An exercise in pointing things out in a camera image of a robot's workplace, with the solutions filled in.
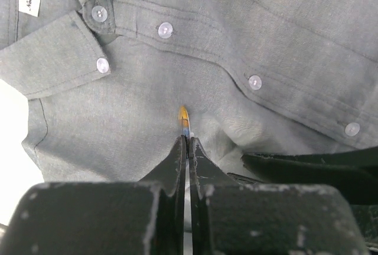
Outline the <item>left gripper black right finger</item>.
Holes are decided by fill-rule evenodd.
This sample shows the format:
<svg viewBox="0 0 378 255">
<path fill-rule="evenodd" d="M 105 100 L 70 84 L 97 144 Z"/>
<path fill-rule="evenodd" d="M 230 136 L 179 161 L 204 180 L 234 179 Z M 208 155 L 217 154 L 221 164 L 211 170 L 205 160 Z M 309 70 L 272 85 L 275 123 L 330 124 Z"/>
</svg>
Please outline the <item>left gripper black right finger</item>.
<svg viewBox="0 0 378 255">
<path fill-rule="evenodd" d="M 194 254 L 368 254 L 348 202 L 328 185 L 240 184 L 189 145 Z"/>
</svg>

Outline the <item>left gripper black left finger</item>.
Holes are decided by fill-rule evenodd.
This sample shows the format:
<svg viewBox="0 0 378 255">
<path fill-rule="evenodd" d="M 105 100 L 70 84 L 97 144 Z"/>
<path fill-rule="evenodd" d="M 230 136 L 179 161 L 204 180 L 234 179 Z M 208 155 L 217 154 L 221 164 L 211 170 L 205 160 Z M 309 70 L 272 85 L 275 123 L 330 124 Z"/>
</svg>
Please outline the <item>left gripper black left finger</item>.
<svg viewBox="0 0 378 255">
<path fill-rule="evenodd" d="M 187 140 L 137 182 L 44 182 L 21 198 L 2 254 L 182 254 Z"/>
</svg>

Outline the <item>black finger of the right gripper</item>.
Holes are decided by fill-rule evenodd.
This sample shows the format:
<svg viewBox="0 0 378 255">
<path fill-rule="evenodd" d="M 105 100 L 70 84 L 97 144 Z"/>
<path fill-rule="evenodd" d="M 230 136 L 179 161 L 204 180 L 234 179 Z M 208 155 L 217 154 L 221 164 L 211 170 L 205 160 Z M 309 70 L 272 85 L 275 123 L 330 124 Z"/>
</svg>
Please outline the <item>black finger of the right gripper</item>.
<svg viewBox="0 0 378 255">
<path fill-rule="evenodd" d="M 351 204 L 377 204 L 377 148 L 313 155 L 244 154 L 252 176 L 229 172 L 241 183 L 324 184 L 340 191 Z"/>
</svg>

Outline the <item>silver yellow round brooch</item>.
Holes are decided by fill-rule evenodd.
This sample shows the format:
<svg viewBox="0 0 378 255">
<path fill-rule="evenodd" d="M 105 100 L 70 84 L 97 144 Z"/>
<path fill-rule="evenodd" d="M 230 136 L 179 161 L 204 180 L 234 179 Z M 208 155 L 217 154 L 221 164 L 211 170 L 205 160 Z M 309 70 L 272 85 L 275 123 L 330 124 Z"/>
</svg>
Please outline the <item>silver yellow round brooch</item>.
<svg viewBox="0 0 378 255">
<path fill-rule="evenodd" d="M 179 108 L 178 122 L 182 135 L 186 138 L 191 138 L 193 134 L 191 133 L 190 118 L 185 106 L 180 106 Z"/>
</svg>

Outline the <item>grey button-up shirt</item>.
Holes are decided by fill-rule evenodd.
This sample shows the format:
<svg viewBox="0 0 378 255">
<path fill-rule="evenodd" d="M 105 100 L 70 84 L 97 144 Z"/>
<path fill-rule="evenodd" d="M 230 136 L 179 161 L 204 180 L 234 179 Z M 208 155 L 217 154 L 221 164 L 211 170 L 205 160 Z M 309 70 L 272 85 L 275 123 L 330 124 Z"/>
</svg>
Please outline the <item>grey button-up shirt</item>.
<svg viewBox="0 0 378 255">
<path fill-rule="evenodd" d="M 377 0 L 1 0 L 1 79 L 46 181 L 142 178 L 180 106 L 227 171 L 375 147 Z"/>
</svg>

